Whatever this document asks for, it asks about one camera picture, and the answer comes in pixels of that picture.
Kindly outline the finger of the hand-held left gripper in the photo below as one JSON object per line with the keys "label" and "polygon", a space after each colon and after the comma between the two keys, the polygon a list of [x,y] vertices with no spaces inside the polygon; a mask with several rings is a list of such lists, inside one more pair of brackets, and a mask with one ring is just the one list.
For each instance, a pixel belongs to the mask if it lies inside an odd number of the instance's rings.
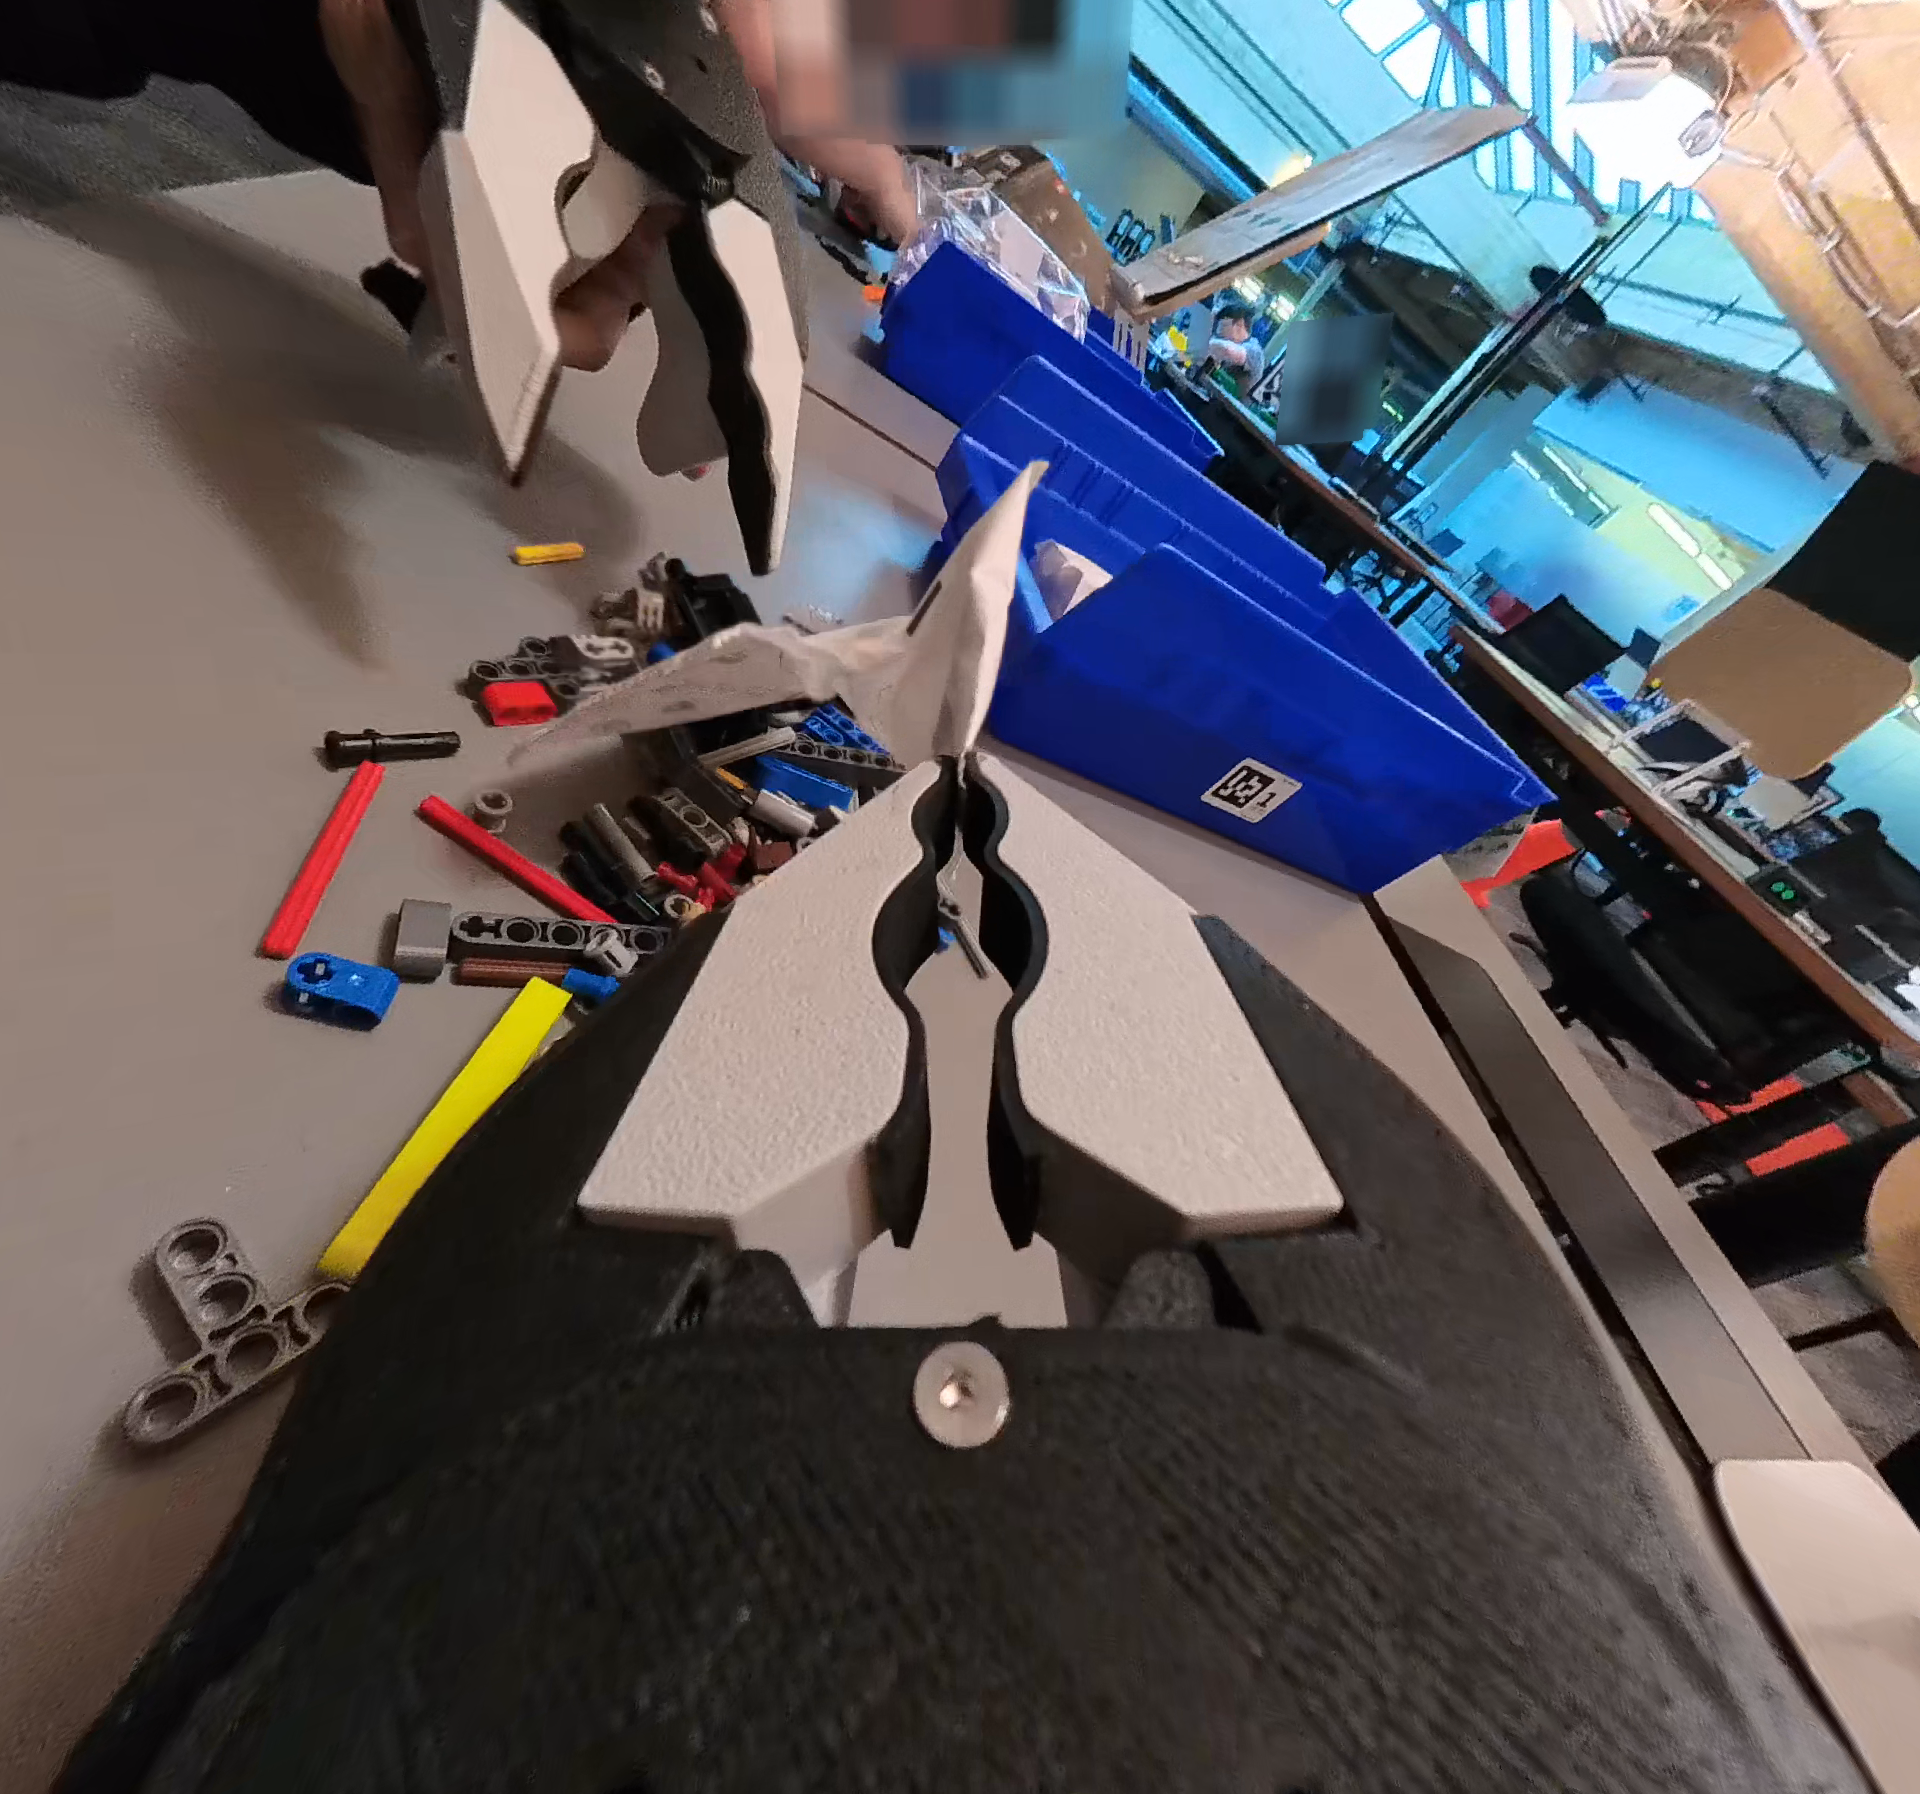
{"label": "finger of the hand-held left gripper", "polygon": [[787,545],[805,398],[805,312],[774,225],[742,199],[689,214],[647,265],[656,331],[636,451],[661,475],[722,465],[747,565]]}
{"label": "finger of the hand-held left gripper", "polygon": [[558,300],[633,252],[639,304],[676,333],[662,189],[606,147],[541,31],[508,0],[474,0],[467,33],[436,48],[461,103],[422,169],[422,215],[453,349],[503,475],[524,477],[564,370]]}

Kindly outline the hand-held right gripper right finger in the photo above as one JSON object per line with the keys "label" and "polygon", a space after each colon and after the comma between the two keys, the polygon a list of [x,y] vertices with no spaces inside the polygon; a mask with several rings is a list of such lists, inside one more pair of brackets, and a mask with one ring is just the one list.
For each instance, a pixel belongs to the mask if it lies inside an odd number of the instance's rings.
{"label": "hand-held right gripper right finger", "polygon": [[1343,1227],[1343,1187],[1216,926],[997,754],[968,756],[977,941],[1005,985],[987,1163],[1094,1327],[1159,1256]]}

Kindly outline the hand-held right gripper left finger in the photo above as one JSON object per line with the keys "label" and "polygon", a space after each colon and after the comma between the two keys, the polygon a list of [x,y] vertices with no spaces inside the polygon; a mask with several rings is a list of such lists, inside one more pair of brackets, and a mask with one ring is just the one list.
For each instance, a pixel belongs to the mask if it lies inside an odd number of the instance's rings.
{"label": "hand-held right gripper left finger", "polygon": [[624,1232],[774,1253],[842,1323],[852,1271],[909,1244],[933,1148],[925,1024],[959,764],[927,760],[737,899],[579,1206]]}

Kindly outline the blue plastic storage bin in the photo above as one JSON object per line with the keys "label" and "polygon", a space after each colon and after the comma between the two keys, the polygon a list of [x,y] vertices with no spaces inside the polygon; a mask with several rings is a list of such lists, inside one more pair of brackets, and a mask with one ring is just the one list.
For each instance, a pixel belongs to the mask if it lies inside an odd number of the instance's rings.
{"label": "blue plastic storage bin", "polygon": [[[940,549],[1033,462],[1000,741],[1356,894],[1547,806],[1379,610],[1040,358],[940,459]],[[1060,619],[1031,572],[1044,537],[1113,573]]]}
{"label": "blue plastic storage bin", "polygon": [[1085,335],[1075,335],[998,269],[944,242],[910,277],[888,285],[878,309],[876,367],[961,426],[1038,358],[1170,453],[1209,471],[1223,445],[1178,395],[1146,382],[1113,344],[1113,328],[1109,316],[1094,312]]}

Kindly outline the torn white paper bag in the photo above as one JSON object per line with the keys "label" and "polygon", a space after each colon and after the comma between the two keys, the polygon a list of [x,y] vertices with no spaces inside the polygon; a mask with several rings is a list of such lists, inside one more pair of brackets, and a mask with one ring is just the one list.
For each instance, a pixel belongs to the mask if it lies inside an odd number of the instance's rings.
{"label": "torn white paper bag", "polygon": [[973,779],[1025,559],[1027,515],[1046,469],[1046,462],[1018,469],[910,614],[815,634],[793,623],[725,628],[581,702],[514,750],[511,761],[752,708],[844,702],[902,768],[939,760]]}

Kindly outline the pile of lego pieces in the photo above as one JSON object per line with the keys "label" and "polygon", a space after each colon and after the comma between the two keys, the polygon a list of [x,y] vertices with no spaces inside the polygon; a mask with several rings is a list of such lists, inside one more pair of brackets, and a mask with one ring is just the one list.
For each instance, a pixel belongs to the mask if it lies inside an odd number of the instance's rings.
{"label": "pile of lego pieces", "polygon": [[[756,604],[732,576],[654,553],[591,602],[584,630],[524,636],[504,654],[477,658],[456,690],[487,725],[558,725],[678,652],[754,621]],[[556,861],[547,865],[570,899],[592,908],[591,919],[548,901],[482,915],[409,897],[391,921],[383,965],[405,983],[451,971],[470,985],[640,965],[902,773],[836,697],[621,729],[616,750],[621,764],[599,793],[558,821]]]}

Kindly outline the long yellow lego beam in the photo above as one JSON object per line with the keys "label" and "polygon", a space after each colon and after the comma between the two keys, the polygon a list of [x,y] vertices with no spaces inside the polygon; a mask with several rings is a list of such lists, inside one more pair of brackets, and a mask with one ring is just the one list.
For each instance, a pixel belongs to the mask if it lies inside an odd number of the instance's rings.
{"label": "long yellow lego beam", "polygon": [[461,1140],[537,1062],[569,1005],[570,994],[556,982],[537,979],[516,991],[327,1244],[317,1259],[320,1277],[349,1283],[362,1273],[380,1242]]}

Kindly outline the red lego axle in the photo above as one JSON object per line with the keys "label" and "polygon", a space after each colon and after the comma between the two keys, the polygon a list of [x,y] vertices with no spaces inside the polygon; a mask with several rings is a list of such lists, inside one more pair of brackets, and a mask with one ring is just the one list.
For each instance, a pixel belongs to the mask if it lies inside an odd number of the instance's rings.
{"label": "red lego axle", "polygon": [[290,961],[301,951],[387,773],[388,765],[376,760],[366,760],[351,772],[275,915],[263,930],[256,951],[264,959]]}
{"label": "red lego axle", "polygon": [[484,870],[492,870],[547,910],[582,923],[616,921],[616,913],[604,910],[587,894],[579,894],[563,876],[542,868],[449,800],[441,795],[420,798],[417,815]]}

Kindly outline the blue lego connector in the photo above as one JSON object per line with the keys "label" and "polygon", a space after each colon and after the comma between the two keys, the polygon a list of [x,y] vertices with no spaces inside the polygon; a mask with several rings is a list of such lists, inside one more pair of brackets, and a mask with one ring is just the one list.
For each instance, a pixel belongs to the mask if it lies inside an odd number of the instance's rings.
{"label": "blue lego connector", "polygon": [[280,1001],[289,1014],[370,1032],[391,1014],[400,987],[391,967],[317,947],[289,959]]}

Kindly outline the grey T-shaped lego beam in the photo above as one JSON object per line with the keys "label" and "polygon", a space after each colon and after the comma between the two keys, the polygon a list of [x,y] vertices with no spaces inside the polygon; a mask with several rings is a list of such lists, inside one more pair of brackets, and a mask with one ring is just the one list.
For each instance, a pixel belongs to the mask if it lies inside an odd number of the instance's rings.
{"label": "grey T-shaped lego beam", "polygon": [[351,1289],[319,1277],[275,1302],[229,1224],[215,1217],[170,1227],[153,1246],[153,1271],[192,1350],[123,1408],[123,1435],[139,1449],[184,1439],[305,1362]]}

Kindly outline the clear plastic bags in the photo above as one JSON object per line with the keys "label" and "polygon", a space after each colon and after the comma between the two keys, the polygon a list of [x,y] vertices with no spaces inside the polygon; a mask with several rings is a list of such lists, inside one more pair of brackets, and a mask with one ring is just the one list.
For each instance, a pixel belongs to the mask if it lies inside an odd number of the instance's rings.
{"label": "clear plastic bags", "polygon": [[1068,335],[1087,338],[1087,284],[987,180],[921,153],[906,156],[904,169],[916,224],[893,260],[891,296],[902,293],[940,247],[955,245]]}

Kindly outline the black office chair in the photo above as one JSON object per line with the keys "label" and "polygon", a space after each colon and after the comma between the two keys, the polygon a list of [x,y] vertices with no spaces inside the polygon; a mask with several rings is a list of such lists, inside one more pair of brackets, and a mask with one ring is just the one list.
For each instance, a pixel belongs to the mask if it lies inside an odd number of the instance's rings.
{"label": "black office chair", "polygon": [[1644,965],[1600,904],[1563,870],[1518,883],[1524,945],[1547,965],[1543,999],[1563,1028],[1587,1028],[1615,1062],[1632,1048],[1680,1095],[1739,1108],[1754,1087]]}

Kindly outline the wooden board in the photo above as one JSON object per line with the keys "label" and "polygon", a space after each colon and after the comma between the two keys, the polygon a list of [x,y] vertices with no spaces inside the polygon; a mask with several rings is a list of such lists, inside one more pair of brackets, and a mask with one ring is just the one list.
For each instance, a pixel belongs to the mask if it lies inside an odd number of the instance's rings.
{"label": "wooden board", "polygon": [[1339,218],[1398,193],[1414,180],[1523,128],[1526,119],[1526,110],[1514,103],[1422,108],[1360,145],[1318,160],[1305,173],[1116,267],[1109,312],[1138,322],[1169,318],[1315,245]]}
{"label": "wooden board", "polygon": [[1651,676],[1783,779],[1830,764],[1915,686],[1907,658],[1771,581],[1692,614],[1659,647]]}

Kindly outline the pale board stand base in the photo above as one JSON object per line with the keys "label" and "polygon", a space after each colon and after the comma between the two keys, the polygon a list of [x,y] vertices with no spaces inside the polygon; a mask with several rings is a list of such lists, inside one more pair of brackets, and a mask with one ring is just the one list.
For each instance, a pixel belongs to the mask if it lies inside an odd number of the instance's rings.
{"label": "pale board stand base", "polygon": [[1881,1791],[1919,1788],[1919,1527],[1851,1462],[1727,1459],[1723,1524],[1832,1724]]}

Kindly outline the white ceiling device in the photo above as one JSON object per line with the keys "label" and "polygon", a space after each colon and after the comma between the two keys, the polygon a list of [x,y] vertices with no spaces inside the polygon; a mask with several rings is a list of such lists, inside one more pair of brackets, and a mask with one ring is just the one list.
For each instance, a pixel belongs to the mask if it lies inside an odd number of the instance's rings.
{"label": "white ceiling device", "polygon": [[1617,56],[1566,102],[1596,168],[1649,189],[1690,189],[1717,165],[1727,134],[1719,95],[1668,56]]}

